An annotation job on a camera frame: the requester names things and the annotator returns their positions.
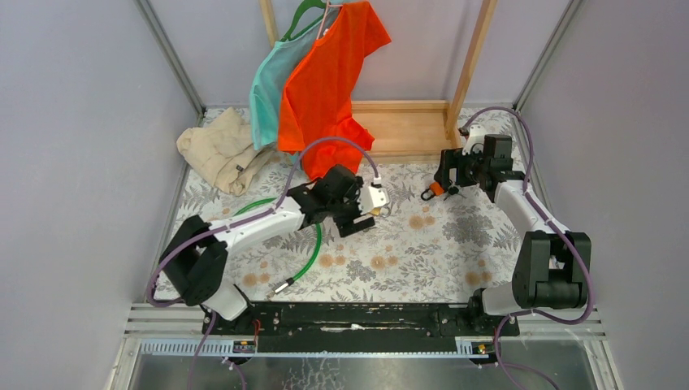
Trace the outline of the floral patterned mat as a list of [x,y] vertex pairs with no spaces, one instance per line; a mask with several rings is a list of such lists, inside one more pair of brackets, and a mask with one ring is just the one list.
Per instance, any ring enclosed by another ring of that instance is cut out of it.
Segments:
[[392,213],[342,238],[320,230],[276,236],[226,263],[224,279],[250,299],[464,302],[509,281],[521,237],[476,187],[422,201],[438,162],[378,165]]

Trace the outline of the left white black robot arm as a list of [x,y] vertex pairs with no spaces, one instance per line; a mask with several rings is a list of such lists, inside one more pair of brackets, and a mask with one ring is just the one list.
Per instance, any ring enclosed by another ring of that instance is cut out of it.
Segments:
[[252,323],[249,299],[225,281],[227,260],[234,254],[331,219],[341,237],[371,228],[389,196],[379,176],[366,183],[348,168],[336,165],[324,177],[285,190],[268,204],[225,220],[187,218],[163,250],[155,271],[165,275],[178,294],[172,304],[202,306],[221,323],[241,334]]

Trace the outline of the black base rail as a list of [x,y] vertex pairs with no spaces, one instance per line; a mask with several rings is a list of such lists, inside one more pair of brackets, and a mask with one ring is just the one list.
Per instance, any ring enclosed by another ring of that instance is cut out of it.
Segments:
[[248,336],[260,353],[451,353],[457,339],[519,336],[515,320],[448,303],[257,301],[238,318],[204,319],[213,336]]

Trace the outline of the orange t-shirt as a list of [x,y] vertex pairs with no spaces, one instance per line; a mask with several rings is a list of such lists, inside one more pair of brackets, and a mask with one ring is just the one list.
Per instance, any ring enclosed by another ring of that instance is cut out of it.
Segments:
[[279,109],[277,146],[302,155],[310,180],[337,164],[358,170],[360,149],[375,139],[353,118],[351,94],[365,58],[391,41],[368,1],[350,2],[288,78]]

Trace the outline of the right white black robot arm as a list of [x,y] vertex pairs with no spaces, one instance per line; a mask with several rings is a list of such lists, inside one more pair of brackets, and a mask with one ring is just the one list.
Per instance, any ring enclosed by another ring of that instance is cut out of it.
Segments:
[[475,293],[477,306],[466,312],[467,327],[485,335],[498,315],[537,313],[542,308],[578,309],[589,302],[592,243],[545,210],[527,176],[514,170],[510,136],[486,135],[464,148],[444,149],[426,199],[477,186],[509,218],[521,237],[510,282]]

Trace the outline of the brass padlock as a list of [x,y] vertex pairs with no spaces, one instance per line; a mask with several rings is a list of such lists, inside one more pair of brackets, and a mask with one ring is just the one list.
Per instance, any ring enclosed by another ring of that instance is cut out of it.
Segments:
[[375,211],[376,211],[376,215],[380,218],[387,218],[392,213],[392,209],[389,205],[376,208]]

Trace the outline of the green clothes hanger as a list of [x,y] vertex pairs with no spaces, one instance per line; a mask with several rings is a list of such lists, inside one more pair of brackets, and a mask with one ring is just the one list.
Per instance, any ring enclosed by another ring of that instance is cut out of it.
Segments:
[[297,9],[294,12],[294,15],[292,17],[291,24],[289,25],[286,33],[281,37],[281,41],[289,41],[293,38],[293,33],[295,29],[297,28],[301,17],[310,9],[317,8],[321,10],[326,9],[326,3],[322,0],[303,0],[300,2],[300,4],[297,6]]

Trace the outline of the beige crumpled cloth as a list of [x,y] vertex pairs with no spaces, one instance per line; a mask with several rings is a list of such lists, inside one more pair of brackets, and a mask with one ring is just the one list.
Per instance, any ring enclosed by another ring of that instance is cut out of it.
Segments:
[[233,107],[204,127],[184,130],[176,148],[207,184],[234,196],[245,194],[268,163],[282,158],[272,145],[254,148],[251,124]]

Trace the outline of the teal t-shirt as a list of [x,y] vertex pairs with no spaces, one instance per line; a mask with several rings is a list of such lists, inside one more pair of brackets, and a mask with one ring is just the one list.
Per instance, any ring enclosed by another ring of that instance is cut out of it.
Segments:
[[249,113],[253,148],[258,153],[276,145],[280,102],[288,78],[310,51],[320,27],[332,25],[337,17],[335,11],[317,10],[317,19],[300,31],[295,29],[291,40],[275,42],[255,73],[249,90]]

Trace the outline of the wooden clothes rack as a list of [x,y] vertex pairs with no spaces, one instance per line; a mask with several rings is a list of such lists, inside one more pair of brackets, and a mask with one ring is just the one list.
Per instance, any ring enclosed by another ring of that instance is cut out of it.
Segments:
[[[350,2],[325,3],[326,12],[338,15],[340,7]],[[461,21],[461,26],[472,29],[464,50],[447,32],[449,23],[457,18],[456,1],[369,3],[391,41],[365,58],[351,94],[353,118],[375,139],[370,150],[359,150],[362,158],[423,162],[437,159],[444,149],[462,146],[457,120],[496,2],[482,2],[476,15]],[[423,89],[431,87],[460,53],[464,61],[453,98],[423,98]]]

